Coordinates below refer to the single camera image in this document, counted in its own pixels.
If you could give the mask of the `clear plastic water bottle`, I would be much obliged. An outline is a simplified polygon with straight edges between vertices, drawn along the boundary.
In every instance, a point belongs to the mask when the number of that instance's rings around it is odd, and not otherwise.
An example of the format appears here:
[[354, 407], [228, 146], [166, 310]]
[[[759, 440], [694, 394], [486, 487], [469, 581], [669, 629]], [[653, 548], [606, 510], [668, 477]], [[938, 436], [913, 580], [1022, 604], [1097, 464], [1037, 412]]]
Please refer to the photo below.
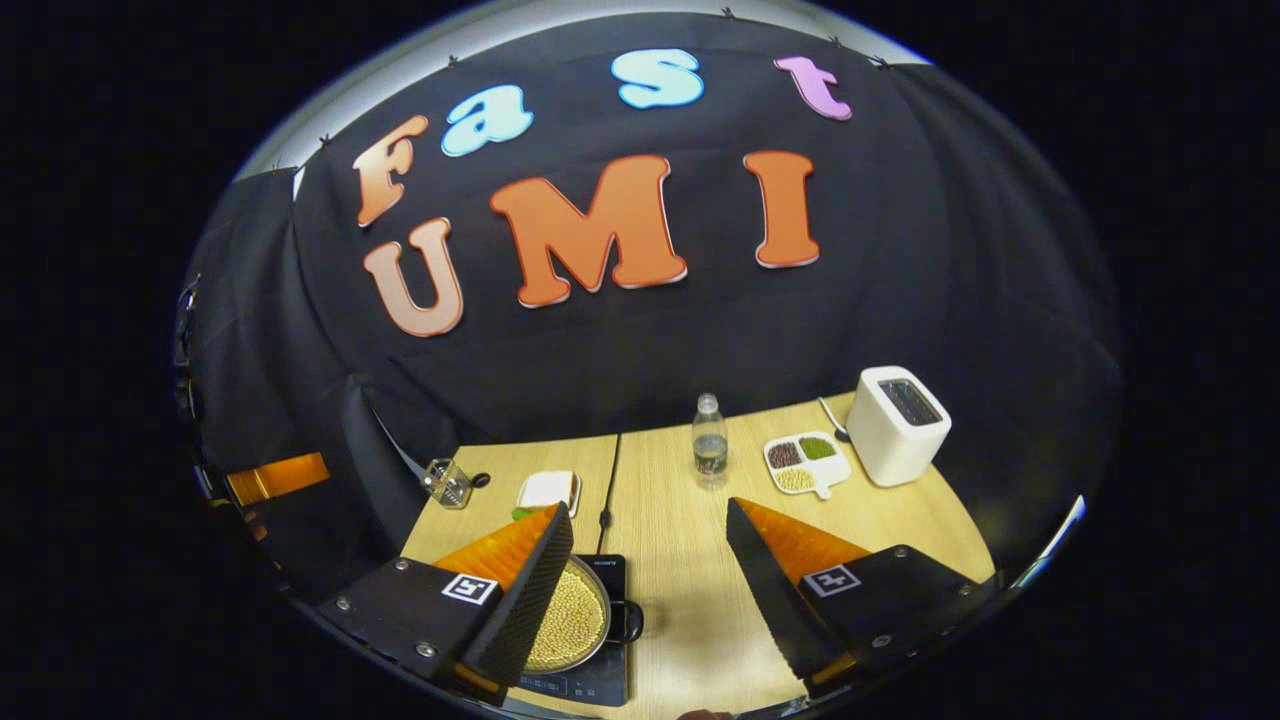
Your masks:
[[696, 482], [701, 488], [718, 489], [727, 480], [730, 442], [726, 418], [713, 393], [698, 396], [690, 429]]

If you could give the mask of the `white toaster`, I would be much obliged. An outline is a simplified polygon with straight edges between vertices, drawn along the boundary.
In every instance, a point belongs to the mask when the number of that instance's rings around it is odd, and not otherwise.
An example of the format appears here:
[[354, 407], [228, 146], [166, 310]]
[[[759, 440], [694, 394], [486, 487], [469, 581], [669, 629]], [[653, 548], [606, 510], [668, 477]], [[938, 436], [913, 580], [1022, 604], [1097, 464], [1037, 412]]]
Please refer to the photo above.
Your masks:
[[890, 488], [925, 474], [954, 425], [948, 411], [904, 366], [861, 370], [847, 433], [872, 483]]

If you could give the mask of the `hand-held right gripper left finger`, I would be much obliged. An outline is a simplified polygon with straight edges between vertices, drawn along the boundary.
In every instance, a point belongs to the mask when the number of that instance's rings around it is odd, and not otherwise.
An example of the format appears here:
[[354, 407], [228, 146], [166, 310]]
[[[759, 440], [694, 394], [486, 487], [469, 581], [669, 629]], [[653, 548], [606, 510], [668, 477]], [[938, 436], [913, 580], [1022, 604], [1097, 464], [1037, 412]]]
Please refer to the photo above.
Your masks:
[[553, 503], [434, 562], [393, 559], [314, 610], [410, 675], [497, 703], [525, 671], [572, 547], [570, 511]]

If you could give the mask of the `pile of yellow soybeans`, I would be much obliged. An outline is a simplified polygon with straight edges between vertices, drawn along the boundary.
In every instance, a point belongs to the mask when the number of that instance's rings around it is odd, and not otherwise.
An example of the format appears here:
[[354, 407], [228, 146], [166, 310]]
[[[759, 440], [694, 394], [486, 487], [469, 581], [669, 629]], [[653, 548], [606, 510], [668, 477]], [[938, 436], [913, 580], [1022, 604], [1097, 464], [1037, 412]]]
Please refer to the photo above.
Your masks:
[[526, 674], [580, 665], [605, 642], [611, 603], [595, 573], [576, 555], [564, 565], [530, 650]]

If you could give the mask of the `white divided dish of beans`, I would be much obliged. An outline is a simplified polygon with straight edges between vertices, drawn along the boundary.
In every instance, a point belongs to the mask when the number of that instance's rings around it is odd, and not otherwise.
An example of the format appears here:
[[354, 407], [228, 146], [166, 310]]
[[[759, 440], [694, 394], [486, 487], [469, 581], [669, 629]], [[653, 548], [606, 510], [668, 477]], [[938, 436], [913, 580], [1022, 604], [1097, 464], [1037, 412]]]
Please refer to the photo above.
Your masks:
[[764, 443], [762, 456], [767, 471], [783, 495], [814, 495], [831, 500], [832, 489], [852, 477], [852, 466], [826, 432], [803, 432], [771, 439]]

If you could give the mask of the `steel pot with black handles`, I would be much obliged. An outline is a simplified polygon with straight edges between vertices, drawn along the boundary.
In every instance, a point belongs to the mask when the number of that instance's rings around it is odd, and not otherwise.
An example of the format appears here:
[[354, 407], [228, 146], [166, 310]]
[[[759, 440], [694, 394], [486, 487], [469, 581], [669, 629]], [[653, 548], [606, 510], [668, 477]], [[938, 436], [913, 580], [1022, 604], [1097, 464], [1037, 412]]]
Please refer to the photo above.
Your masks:
[[611, 598], [595, 570], [572, 553], [535, 634], [524, 675], [548, 675], [577, 667], [599, 655], [605, 644], [636, 641], [643, 629], [639, 605]]

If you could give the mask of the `black induction cooktop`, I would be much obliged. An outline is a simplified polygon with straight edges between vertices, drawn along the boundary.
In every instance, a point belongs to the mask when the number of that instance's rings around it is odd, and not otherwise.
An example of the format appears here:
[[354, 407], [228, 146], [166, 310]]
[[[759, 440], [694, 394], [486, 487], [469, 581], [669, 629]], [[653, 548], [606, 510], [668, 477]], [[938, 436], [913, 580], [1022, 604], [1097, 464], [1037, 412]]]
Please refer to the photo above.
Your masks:
[[[621, 555], [579, 555], [604, 582], [613, 600], [626, 594], [626, 560]], [[518, 685], [526, 691], [588, 705], [618, 707], [627, 702], [627, 644], [605, 644], [600, 653], [585, 664], [556, 674], [526, 676]]]

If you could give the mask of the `sandwich on white plate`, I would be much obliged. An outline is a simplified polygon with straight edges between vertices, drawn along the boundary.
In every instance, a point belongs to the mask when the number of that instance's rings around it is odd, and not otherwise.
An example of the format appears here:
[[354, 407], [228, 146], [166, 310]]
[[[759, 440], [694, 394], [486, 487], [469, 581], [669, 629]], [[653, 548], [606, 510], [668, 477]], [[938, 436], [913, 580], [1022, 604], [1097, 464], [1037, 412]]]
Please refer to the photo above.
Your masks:
[[570, 518], [576, 518], [581, 487], [582, 482], [576, 471], [532, 473], [520, 487], [511, 518], [518, 521], [557, 503], [564, 503]]

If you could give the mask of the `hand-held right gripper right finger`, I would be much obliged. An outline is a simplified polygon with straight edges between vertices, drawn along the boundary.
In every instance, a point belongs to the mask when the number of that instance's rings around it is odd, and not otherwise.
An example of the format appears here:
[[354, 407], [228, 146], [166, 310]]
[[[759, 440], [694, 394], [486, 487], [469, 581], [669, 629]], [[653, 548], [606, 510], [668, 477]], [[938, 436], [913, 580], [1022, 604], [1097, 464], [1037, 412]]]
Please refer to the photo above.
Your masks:
[[869, 551], [732, 497], [726, 539], [774, 644], [812, 692], [896, 670], [954, 637], [991, 601], [975, 582], [909, 544]]

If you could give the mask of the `small glass holder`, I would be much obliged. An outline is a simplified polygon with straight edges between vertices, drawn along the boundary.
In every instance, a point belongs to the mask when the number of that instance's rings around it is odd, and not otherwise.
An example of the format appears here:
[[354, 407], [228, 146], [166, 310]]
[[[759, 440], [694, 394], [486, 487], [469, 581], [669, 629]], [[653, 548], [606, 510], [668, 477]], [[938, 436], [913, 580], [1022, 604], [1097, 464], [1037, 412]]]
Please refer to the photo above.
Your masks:
[[453, 457], [433, 459], [426, 465], [420, 483], [444, 509], [466, 509], [474, 491], [470, 475]]

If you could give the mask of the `row of small cloth clips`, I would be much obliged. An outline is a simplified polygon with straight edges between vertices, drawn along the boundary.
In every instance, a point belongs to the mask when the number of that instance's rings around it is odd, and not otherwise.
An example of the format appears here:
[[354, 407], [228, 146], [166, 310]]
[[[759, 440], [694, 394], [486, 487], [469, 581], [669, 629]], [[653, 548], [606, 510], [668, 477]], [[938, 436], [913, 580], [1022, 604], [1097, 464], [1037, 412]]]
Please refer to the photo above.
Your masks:
[[461, 12], [342, 76], [303, 108], [301, 137], [316, 149], [364, 113], [451, 61], [556, 27], [616, 15], [696, 14], [755, 20], [826, 40], [891, 64], [925, 58], [879, 31], [809, 0], [490, 0]]

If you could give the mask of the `black backdrop cloth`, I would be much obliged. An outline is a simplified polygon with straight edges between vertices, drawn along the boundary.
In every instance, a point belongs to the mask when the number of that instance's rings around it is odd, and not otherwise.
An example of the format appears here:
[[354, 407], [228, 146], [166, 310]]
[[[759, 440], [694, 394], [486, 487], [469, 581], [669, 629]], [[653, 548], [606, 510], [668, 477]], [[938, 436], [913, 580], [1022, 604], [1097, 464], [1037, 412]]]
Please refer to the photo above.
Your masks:
[[307, 104], [207, 219], [173, 364], [207, 462], [335, 473], [268, 505], [310, 593], [408, 538], [411, 464], [687, 425], [703, 392], [810, 406], [869, 366], [950, 413], [936, 466], [1006, 578], [1103, 474], [1123, 373], [1098, 240], [929, 61], [652, 13], [451, 61], [316, 149]]

